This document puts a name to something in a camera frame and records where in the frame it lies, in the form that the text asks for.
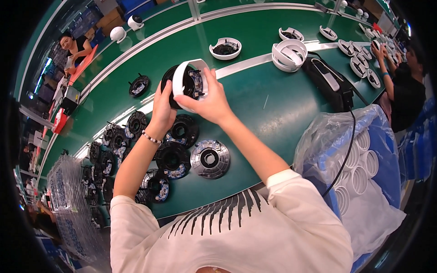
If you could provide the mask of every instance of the black stripe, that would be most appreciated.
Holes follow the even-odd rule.
[[[243,191],[243,194],[244,196],[246,196],[247,210],[249,212],[249,217],[250,217],[250,211],[252,210],[253,200],[252,197],[250,197],[250,193],[248,190]]]
[[[170,234],[171,234],[171,232],[173,231],[173,229],[174,229],[174,227],[176,226],[176,224],[178,223],[180,221],[180,219],[179,220],[177,220],[176,221],[176,223],[174,223],[174,225],[171,227],[171,230],[170,230],[170,233],[168,234],[168,237],[167,237],[167,239],[169,239],[170,238]]]
[[[244,205],[246,205],[246,202],[244,200],[244,196],[242,193],[238,194],[238,225],[241,227],[241,212],[243,210]]]
[[[227,198],[225,204],[222,206],[222,211],[220,212],[220,217],[218,219],[218,231],[219,232],[222,232],[221,224],[222,224],[223,214],[225,214],[225,211],[226,211],[227,207],[229,207],[229,205],[231,204],[231,201],[232,201],[231,197]]]
[[[219,203],[215,203],[214,205],[214,211],[211,213],[211,216],[209,217],[209,234],[212,235],[212,220],[214,219],[214,214],[216,214],[222,205],[224,204],[224,200],[221,200]]]
[[[182,221],[180,221],[179,226],[177,226],[177,229],[176,229],[176,231],[174,232],[174,236],[176,236],[177,230],[179,229],[180,225],[181,225],[181,224],[182,224],[182,223],[183,223],[183,222],[184,222],[188,217],[190,217],[192,213],[187,214],[187,215],[182,219]]]
[[[194,215],[196,214],[196,212],[199,212],[201,209],[202,209],[202,208],[199,208],[199,209],[195,210],[195,211],[190,215],[190,217],[188,218],[188,220],[185,221],[184,227],[182,228],[182,231],[180,232],[181,234],[184,233],[184,229],[185,229],[185,227],[187,226],[188,222],[189,222],[189,221],[194,217]]]
[[[196,225],[196,220],[197,217],[199,217],[199,215],[201,215],[202,213],[204,213],[210,206],[212,206],[212,204],[209,204],[208,206],[204,206],[203,209],[196,215],[196,217],[193,220],[193,225],[191,226],[191,235],[193,235],[193,230],[194,230],[194,226]]]
[[[202,216],[202,232],[200,233],[201,236],[203,236],[203,228],[205,226],[205,218],[206,216],[214,210],[214,204],[203,214]]]
[[[229,230],[231,230],[231,219],[232,219],[232,210],[234,207],[238,204],[238,197],[236,195],[232,196],[232,201],[229,206],[229,215],[228,215],[228,224],[229,224]]]
[[[255,203],[257,204],[258,210],[261,212],[261,199],[258,195],[258,193],[252,189],[250,189],[252,192],[253,198],[255,199]]]

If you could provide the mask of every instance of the clear plastic bag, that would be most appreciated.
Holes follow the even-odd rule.
[[[393,130],[379,105],[371,104],[353,111],[355,138],[364,130],[370,135],[369,150],[375,151],[379,171],[373,180],[382,188],[389,203],[400,206],[398,152]],[[352,136],[350,112],[320,113],[302,135],[295,151],[293,168],[316,185],[323,194],[336,175],[335,165],[343,163]]]
[[[405,214],[399,210],[401,177],[398,150],[387,117],[376,104],[354,110],[353,114],[356,118],[356,125],[350,159],[347,160],[334,187],[324,197],[328,206],[347,224],[345,227],[351,236],[354,250],[355,262],[352,272],[370,256],[366,253],[379,247],[384,238],[396,230],[405,217]],[[311,181],[320,194],[326,192],[344,162],[350,145],[353,124],[350,112],[320,113],[305,130],[296,147],[294,170]],[[364,145],[360,139],[362,134],[367,133],[370,143],[366,148],[362,148]],[[365,174],[360,172],[367,183],[366,187],[358,192],[358,189],[354,188],[355,183],[344,182],[350,179],[350,176],[342,175],[362,168],[366,164],[362,157],[370,151],[377,157],[378,169],[376,174],[370,174],[371,172],[368,171]],[[358,163],[352,153],[358,154]],[[372,203],[375,206],[372,209],[369,206],[363,207],[360,205],[363,202]],[[389,221],[375,221],[375,219],[389,219]],[[358,222],[364,222],[367,225],[351,224]]]

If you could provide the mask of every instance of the bracelet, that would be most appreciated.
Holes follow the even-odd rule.
[[[154,138],[148,136],[148,135],[146,134],[146,131],[145,131],[145,130],[142,131],[142,134],[143,134],[143,135],[144,135],[148,140],[150,140],[150,141],[152,141],[152,142],[154,142],[154,143],[158,143],[158,144],[161,144],[161,143],[162,143],[162,140],[156,140],[156,139],[154,139]]]

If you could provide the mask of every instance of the white shirt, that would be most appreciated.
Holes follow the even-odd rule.
[[[159,227],[150,209],[126,196],[111,201],[113,272],[347,272],[349,233],[316,187],[288,169],[253,190]]]

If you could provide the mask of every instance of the power cord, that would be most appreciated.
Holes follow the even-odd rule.
[[[350,151],[352,149],[352,144],[354,142],[354,137],[355,137],[355,126],[357,124],[357,120],[355,119],[355,116],[352,112],[352,109],[350,109],[350,114],[352,115],[352,118],[354,119],[354,126],[352,128],[352,137],[350,139],[349,149],[347,150],[346,157],[344,158],[343,164],[341,165],[340,170],[337,173],[337,176],[334,178],[334,181],[332,182],[331,186],[329,186],[329,188],[325,191],[325,193],[322,195],[322,197],[325,197],[328,194],[328,192],[332,189],[332,187],[335,185],[338,177],[340,176],[341,172],[343,171],[343,168],[344,168],[344,165],[346,164],[347,159],[349,158],[349,154],[350,154]]]

